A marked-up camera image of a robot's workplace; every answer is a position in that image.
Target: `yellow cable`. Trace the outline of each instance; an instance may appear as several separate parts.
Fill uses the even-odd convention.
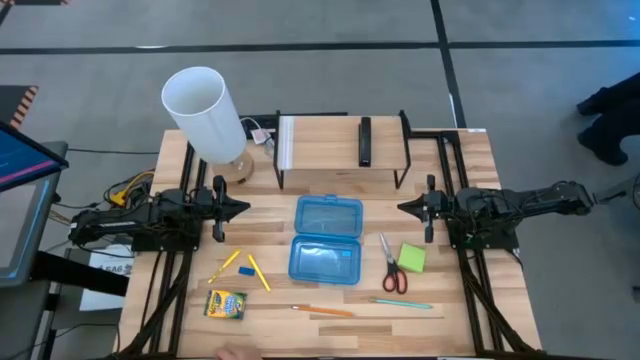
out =
[[[111,201],[119,206],[124,206],[124,204],[127,202],[126,198],[127,198],[127,193],[129,192],[129,189],[131,189],[131,187],[135,185],[135,183],[145,175],[154,175],[154,172],[145,171],[136,175],[136,177],[134,177],[133,180],[129,182],[129,184],[127,185],[127,187],[124,188],[124,190],[118,191],[117,193],[109,196]]]

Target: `blue eraser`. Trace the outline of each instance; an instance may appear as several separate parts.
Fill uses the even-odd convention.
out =
[[[252,268],[246,268],[244,266],[240,266],[240,269],[238,270],[238,272],[242,275],[247,275],[247,276],[253,276],[256,274],[255,270],[253,270]]]

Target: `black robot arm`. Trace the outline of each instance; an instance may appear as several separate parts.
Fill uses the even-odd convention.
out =
[[[251,207],[227,195],[222,176],[214,177],[213,191],[196,189],[187,198],[182,190],[169,189],[132,209],[82,211],[71,220],[69,240],[82,246],[105,235],[126,234],[133,238],[133,251],[193,251],[204,220],[215,220],[213,238],[223,242],[223,222]]]
[[[455,196],[447,196],[435,190],[435,177],[429,175],[427,193],[398,208],[425,223],[426,242],[433,241],[433,220],[445,219],[454,231],[463,232],[468,247],[485,247],[489,239],[495,244],[493,240],[500,243],[500,238],[513,235],[524,218],[547,213],[586,215],[593,205],[584,186],[573,181],[529,191],[465,188]]]

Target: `gray floor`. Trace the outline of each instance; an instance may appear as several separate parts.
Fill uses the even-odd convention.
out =
[[[452,42],[640,40],[640,5],[633,0],[440,2]],[[74,1],[14,7],[0,27],[0,48],[437,39],[426,0]],[[488,129],[504,187],[567,179],[596,191],[637,171],[637,138],[623,143],[631,160],[620,168],[577,145],[575,135],[590,119],[578,118],[573,105],[640,71],[640,48],[451,53],[467,125]],[[40,86],[23,128],[39,141],[153,151],[162,131],[174,127],[159,90],[170,74],[192,65],[220,70],[245,114],[395,114],[402,108],[414,127],[454,126],[437,49],[1,55],[0,83]],[[67,203],[84,204],[107,185],[153,167],[155,157],[71,153],[69,160],[59,193]],[[549,215],[519,228],[534,314],[549,352],[637,358],[640,304],[631,294],[640,285],[637,216],[629,202],[618,201],[589,217]],[[65,232],[52,223],[43,248]],[[54,358],[104,355],[112,339],[111,330],[79,330],[59,340]],[[95,343],[96,353],[74,353],[78,341]]]

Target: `scissors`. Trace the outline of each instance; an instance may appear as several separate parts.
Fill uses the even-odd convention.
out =
[[[391,254],[389,244],[385,240],[384,235],[380,233],[380,242],[382,242],[382,249],[387,256],[387,275],[382,280],[382,288],[386,292],[393,292],[394,290],[398,294],[404,294],[407,292],[407,274],[404,273],[396,263],[396,260]]]

